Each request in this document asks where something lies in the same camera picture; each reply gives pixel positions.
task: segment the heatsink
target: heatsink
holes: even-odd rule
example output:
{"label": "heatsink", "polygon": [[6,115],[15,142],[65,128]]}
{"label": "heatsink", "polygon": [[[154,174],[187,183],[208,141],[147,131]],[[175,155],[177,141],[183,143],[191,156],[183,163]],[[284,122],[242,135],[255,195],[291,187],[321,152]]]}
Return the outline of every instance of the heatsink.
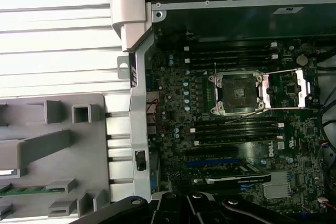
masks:
{"label": "heatsink", "polygon": [[264,197],[267,199],[290,197],[291,188],[286,171],[271,172],[271,181],[264,183]]}

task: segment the circuit board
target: circuit board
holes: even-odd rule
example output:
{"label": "circuit board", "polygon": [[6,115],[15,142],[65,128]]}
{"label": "circuit board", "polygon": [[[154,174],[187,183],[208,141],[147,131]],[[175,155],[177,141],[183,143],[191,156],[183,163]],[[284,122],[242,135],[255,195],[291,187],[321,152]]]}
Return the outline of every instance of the circuit board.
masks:
{"label": "circuit board", "polygon": [[[267,63],[249,59],[224,66],[218,63],[219,54],[202,53],[201,61],[189,47],[157,52],[146,62],[148,136],[150,148],[159,150],[161,169],[153,191],[172,190],[177,176],[186,178],[190,190],[218,197],[238,194],[282,214],[324,211],[316,201],[324,193],[317,63],[314,57],[298,62],[314,48],[300,40],[276,43],[276,57]],[[303,98],[305,106],[295,108],[302,103],[298,69],[310,90]],[[230,75],[237,71],[240,76]],[[255,90],[247,88],[255,84],[254,76],[242,77],[246,71],[278,72],[269,75],[267,89],[270,104],[278,109],[258,109],[260,101],[251,99]],[[257,113],[246,118],[234,114],[240,110],[213,113],[221,94],[209,80],[221,72],[224,107],[245,106],[244,112],[251,112],[256,103]]]}

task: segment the white label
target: white label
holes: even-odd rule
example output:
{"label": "white label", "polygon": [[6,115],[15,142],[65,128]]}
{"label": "white label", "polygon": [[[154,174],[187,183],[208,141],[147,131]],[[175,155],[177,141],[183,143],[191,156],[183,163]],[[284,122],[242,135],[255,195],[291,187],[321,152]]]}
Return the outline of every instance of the white label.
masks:
{"label": "white label", "polygon": [[268,143],[268,156],[269,157],[274,157],[274,147],[273,147],[273,142]]}
{"label": "white label", "polygon": [[255,168],[253,165],[246,165],[246,166],[248,166],[254,172],[259,172],[259,169]]}
{"label": "white label", "polygon": [[289,141],[289,148],[294,149],[295,145],[294,145],[294,140],[290,140]]}
{"label": "white label", "polygon": [[284,150],[285,149],[285,143],[284,141],[278,142],[278,150]]}
{"label": "white label", "polygon": [[239,168],[242,169],[243,171],[247,172],[247,169],[245,167],[240,166]]}
{"label": "white label", "polygon": [[293,14],[303,9],[303,7],[282,7],[277,9],[273,14]]}

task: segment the sticker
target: sticker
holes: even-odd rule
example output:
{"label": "sticker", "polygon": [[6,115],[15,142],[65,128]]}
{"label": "sticker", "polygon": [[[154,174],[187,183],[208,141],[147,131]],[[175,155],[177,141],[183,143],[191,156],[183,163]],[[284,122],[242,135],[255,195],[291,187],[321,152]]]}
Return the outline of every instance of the sticker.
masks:
{"label": "sticker", "polygon": [[247,172],[247,169],[245,167],[240,166],[239,168],[242,169],[243,171]]}
{"label": "sticker", "polygon": [[246,165],[246,166],[248,166],[251,170],[253,170],[255,172],[259,172],[260,171],[257,168],[255,168],[253,165]]}
{"label": "sticker", "polygon": [[303,7],[282,7],[277,9],[273,14],[293,14],[302,9]]}
{"label": "sticker", "polygon": [[284,149],[285,149],[284,141],[278,142],[278,150],[284,150]]}

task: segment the screw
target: screw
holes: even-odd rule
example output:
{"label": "screw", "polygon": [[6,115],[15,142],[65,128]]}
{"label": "screw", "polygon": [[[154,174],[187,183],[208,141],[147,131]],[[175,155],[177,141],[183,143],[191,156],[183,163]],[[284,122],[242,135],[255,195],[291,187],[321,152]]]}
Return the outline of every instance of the screw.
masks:
{"label": "screw", "polygon": [[141,203],[141,201],[138,200],[138,199],[135,199],[134,201],[132,201],[132,204],[133,204],[133,205],[138,205],[138,204],[140,204],[140,203]]}
{"label": "screw", "polygon": [[193,194],[193,198],[194,198],[194,199],[200,199],[200,198],[202,198],[202,194],[194,193],[194,194]]}
{"label": "screw", "polygon": [[238,200],[236,200],[236,199],[229,199],[227,202],[228,202],[230,205],[237,205],[237,204],[238,204]]}

